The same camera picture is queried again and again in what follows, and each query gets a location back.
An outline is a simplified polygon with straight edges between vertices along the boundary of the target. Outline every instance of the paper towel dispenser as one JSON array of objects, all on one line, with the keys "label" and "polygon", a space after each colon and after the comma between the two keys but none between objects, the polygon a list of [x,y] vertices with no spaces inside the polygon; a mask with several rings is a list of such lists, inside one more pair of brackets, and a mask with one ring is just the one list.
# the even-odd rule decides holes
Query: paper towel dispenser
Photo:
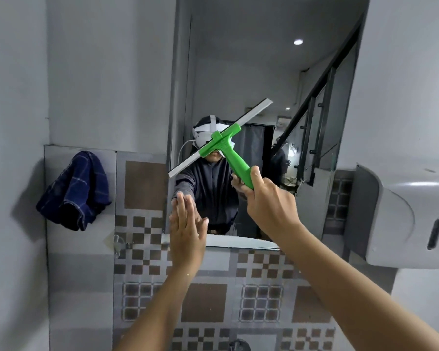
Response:
[{"label": "paper towel dispenser", "polygon": [[358,164],[344,239],[371,265],[439,268],[439,170]]}]

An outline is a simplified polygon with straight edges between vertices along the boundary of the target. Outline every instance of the mirror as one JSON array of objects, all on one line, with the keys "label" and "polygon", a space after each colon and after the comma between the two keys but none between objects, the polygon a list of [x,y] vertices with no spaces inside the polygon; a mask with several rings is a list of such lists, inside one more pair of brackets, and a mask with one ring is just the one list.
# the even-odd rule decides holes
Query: mirror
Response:
[{"label": "mirror", "polygon": [[[248,165],[293,193],[299,170],[306,175],[321,107],[292,119],[357,24],[368,0],[180,0],[175,88],[171,116],[170,169],[268,97],[273,104],[233,136]],[[320,91],[319,103],[325,91]],[[312,126],[306,139],[306,125]],[[231,168],[220,152],[193,162],[170,180],[191,194],[209,218],[209,246],[276,248],[247,214],[247,202],[231,185]]]}]

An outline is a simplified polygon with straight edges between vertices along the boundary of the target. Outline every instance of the white cable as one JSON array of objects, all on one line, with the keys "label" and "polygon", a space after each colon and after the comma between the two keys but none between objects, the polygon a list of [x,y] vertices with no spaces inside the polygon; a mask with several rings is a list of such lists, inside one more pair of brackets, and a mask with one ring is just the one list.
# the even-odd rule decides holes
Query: white cable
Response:
[{"label": "white cable", "polygon": [[184,148],[184,146],[185,146],[188,142],[194,142],[194,141],[195,141],[195,139],[191,139],[191,140],[186,141],[184,144],[182,144],[182,146],[181,146],[181,150],[179,150],[179,155],[177,155],[177,165],[180,164],[180,161],[181,161],[181,154],[182,154],[182,149]]}]

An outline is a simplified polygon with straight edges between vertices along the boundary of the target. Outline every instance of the towel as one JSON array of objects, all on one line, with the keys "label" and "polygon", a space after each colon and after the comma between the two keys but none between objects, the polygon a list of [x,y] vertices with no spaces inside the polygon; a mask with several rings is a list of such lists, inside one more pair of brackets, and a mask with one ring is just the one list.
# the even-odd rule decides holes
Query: towel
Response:
[{"label": "towel", "polygon": [[109,184],[101,162],[92,152],[82,151],[47,187],[36,209],[56,224],[84,231],[110,204]]}]

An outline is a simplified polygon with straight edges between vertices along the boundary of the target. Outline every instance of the black railing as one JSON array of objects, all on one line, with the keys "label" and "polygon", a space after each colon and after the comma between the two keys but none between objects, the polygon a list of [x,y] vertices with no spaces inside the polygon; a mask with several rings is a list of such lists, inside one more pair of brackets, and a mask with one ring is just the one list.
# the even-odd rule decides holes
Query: black railing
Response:
[{"label": "black railing", "polygon": [[[357,45],[360,41],[360,37],[362,35],[362,28],[364,23],[363,15],[357,22],[356,26],[350,32],[350,34],[346,37],[343,45],[340,47],[328,67],[323,72],[322,76],[319,78],[309,95],[306,97],[302,105],[299,107],[298,111],[294,115],[293,119],[289,123],[288,127],[285,129],[285,132],[281,135],[277,145],[272,149],[271,154],[275,155],[278,150],[285,144],[288,137],[291,135],[293,130],[296,129],[296,125],[299,121],[307,114],[305,124],[300,127],[300,129],[304,129],[304,134],[302,136],[302,145],[301,145],[301,155],[299,159],[298,169],[297,169],[297,179],[299,181],[304,180],[304,172],[312,168],[310,179],[307,181],[308,184],[313,185],[314,182],[314,170],[316,167],[320,166],[321,158],[328,153],[330,150],[337,146],[336,143],[330,149],[326,150],[326,152],[322,155],[323,148],[323,140],[325,131],[327,129],[327,119],[329,115],[330,108],[330,100],[332,96],[333,90],[333,82],[335,78],[335,72],[339,65],[343,62],[346,56],[350,53],[355,45]],[[321,93],[321,91],[325,88],[325,92],[323,94],[322,103],[316,103],[317,96]],[[322,112],[319,118],[317,136],[315,141],[315,146],[312,147],[312,144],[309,144],[310,131],[312,127],[312,120],[314,117],[314,112],[316,105],[322,108]],[[307,154],[313,154],[312,162],[310,165],[308,164],[306,167],[306,157]]]}]

